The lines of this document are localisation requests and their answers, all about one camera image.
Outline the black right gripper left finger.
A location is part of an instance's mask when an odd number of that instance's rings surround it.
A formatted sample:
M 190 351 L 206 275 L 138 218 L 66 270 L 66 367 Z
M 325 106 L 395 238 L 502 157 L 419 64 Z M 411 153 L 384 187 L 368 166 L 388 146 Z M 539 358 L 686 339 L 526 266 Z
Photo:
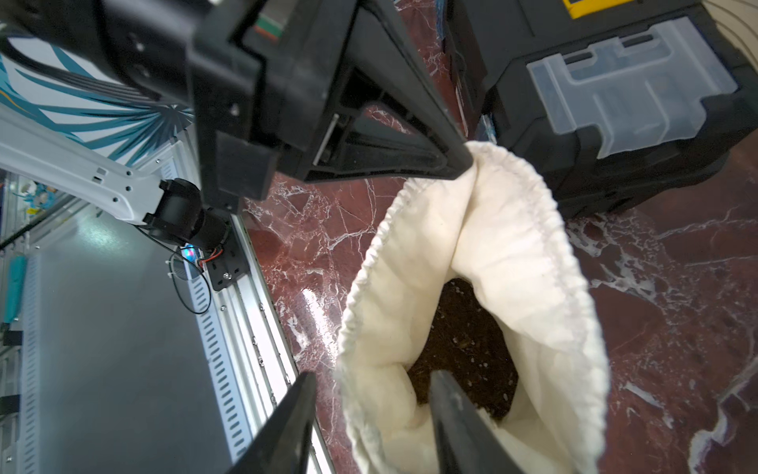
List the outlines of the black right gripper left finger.
M 316 375 L 298 375 L 229 474 L 306 473 L 315 422 Z

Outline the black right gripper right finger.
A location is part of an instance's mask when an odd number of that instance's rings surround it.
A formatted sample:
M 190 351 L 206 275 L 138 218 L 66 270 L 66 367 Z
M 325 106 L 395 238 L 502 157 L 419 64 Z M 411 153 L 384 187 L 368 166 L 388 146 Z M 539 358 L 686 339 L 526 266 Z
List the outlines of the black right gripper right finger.
M 440 473 L 522 473 L 449 371 L 430 375 L 428 401 Z

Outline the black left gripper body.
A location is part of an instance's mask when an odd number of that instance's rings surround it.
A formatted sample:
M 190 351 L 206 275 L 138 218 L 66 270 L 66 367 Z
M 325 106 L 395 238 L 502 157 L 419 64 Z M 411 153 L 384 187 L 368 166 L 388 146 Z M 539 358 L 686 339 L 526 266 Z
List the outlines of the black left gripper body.
M 314 153 L 353 1 L 104 1 L 112 68 L 189 105 L 203 198 L 264 199 L 284 152 Z

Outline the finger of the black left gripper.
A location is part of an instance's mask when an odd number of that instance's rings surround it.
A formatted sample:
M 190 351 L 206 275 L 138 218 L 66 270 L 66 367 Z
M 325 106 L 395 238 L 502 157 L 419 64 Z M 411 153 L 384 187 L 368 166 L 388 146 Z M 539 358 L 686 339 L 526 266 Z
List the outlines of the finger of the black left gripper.
M 332 114 L 301 155 L 301 181 L 345 181 L 373 177 L 453 180 L 473 157 L 456 130 L 435 130 L 418 120 L 401 132 L 363 114 Z
M 378 89 L 369 104 L 382 106 L 400 122 L 418 120 L 435 130 L 456 130 L 465 145 L 392 2 L 359 2 L 355 70 Z

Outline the white cloth soil bag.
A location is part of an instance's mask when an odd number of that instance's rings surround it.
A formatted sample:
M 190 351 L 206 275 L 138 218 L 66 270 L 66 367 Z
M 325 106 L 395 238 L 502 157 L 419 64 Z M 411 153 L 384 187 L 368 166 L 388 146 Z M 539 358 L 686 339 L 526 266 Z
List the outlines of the white cloth soil bag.
M 347 296 L 336 377 L 363 473 L 435 473 L 430 379 L 449 371 L 526 473 L 594 473 L 610 367 L 543 178 L 471 141 L 453 181 L 410 179 Z

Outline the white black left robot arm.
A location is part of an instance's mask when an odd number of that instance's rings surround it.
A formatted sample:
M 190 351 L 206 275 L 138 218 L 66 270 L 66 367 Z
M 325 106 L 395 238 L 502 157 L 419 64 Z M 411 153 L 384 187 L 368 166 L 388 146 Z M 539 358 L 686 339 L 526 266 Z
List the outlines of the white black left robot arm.
M 130 101 L 195 114 L 199 181 L 114 163 L 4 120 L 1 165 L 177 244 L 223 244 L 221 213 L 304 183 L 453 180 L 464 137 L 389 1 L 5 1 L 13 32 L 91 61 Z

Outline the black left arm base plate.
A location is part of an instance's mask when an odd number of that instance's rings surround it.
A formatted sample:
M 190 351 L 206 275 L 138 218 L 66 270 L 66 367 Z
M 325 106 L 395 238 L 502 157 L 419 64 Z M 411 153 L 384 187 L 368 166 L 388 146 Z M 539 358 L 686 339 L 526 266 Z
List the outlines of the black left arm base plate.
M 211 211 L 211 214 L 226 225 L 220 255 L 205 264 L 212 288 L 220 292 L 251 274 L 250 259 L 246 252 L 249 236 L 237 215 L 226 211 Z

